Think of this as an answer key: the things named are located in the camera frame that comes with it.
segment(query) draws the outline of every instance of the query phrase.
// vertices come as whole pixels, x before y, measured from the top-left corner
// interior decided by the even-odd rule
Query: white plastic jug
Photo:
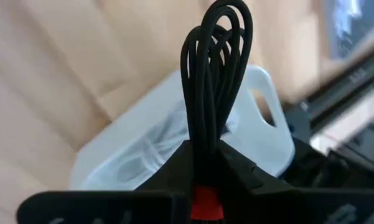
[[[261,116],[249,88],[263,93],[275,127]],[[291,163],[294,145],[270,76],[257,66],[245,79],[222,139],[271,175]],[[188,139],[179,71],[83,147],[70,179],[71,189],[133,190],[148,180]]]

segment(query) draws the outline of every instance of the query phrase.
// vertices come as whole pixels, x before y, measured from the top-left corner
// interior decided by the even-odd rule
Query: black cable
[[[240,11],[240,28],[233,6]],[[217,25],[227,16],[231,29]],[[190,140],[197,151],[211,155],[242,83],[250,54],[253,21],[242,0],[218,0],[200,26],[188,34],[181,50],[180,68]],[[240,52],[240,40],[243,39]]]

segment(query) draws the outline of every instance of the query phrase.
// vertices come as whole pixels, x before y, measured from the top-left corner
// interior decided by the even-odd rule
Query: red tab
[[[221,220],[223,217],[223,208],[217,198],[217,190],[195,185],[191,219],[213,221]]]

